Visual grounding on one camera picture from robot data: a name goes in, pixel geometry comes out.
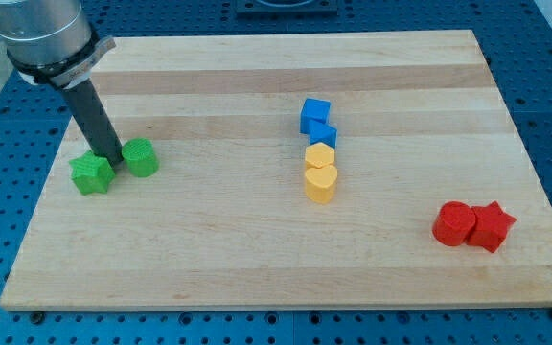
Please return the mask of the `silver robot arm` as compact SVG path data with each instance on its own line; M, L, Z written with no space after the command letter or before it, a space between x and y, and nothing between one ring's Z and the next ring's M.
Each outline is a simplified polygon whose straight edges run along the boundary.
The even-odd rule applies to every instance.
M0 37L11 63L32 84L70 89L116 47L101 38L80 0L0 0Z

